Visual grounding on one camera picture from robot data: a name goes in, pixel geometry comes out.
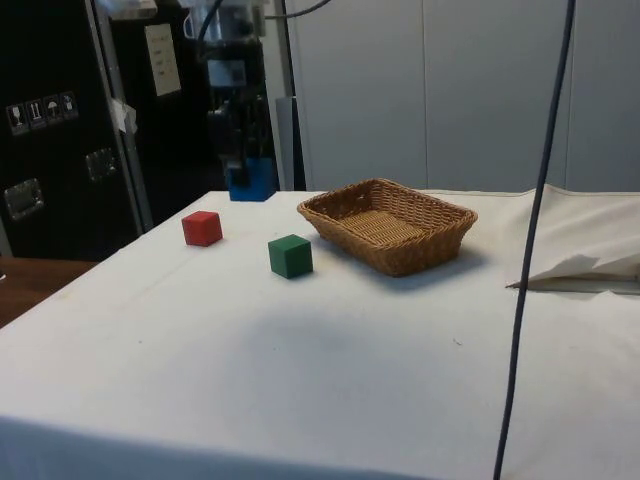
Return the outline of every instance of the folded cloth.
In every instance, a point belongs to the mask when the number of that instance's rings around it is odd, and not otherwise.
[[[518,286],[534,192],[499,219],[507,286]],[[531,273],[532,289],[640,294],[640,194],[575,193],[547,185]]]

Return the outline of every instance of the wicker basket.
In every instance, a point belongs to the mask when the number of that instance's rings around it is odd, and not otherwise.
[[[402,277],[454,259],[478,215],[384,179],[298,206],[320,236],[376,270]]]

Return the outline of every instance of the black cabinet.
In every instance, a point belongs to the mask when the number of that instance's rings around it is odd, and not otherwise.
[[[87,4],[2,3],[0,217],[13,255],[104,259],[139,227]]]

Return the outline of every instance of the sticker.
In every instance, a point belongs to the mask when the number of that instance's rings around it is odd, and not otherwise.
[[[44,97],[44,108],[49,125],[54,125],[64,121],[64,117],[62,116],[62,104],[58,95]]]
[[[60,94],[62,101],[62,116],[67,120],[78,118],[78,104],[73,92],[64,92]]]
[[[29,125],[31,125],[32,129],[47,126],[42,100],[31,100],[25,103],[25,108],[27,109],[27,118],[29,119]]]
[[[7,107],[7,118],[13,135],[22,135],[29,131],[29,123],[22,103]]]
[[[161,97],[168,93],[179,92],[180,76],[178,63],[173,47],[171,25],[149,25],[144,27],[147,36],[147,47],[151,61],[151,72],[156,85],[156,95]]]

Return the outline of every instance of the blue object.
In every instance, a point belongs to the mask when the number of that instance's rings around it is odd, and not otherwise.
[[[234,183],[227,172],[229,196],[232,202],[264,202],[276,193],[273,161],[270,158],[247,158],[249,181]]]

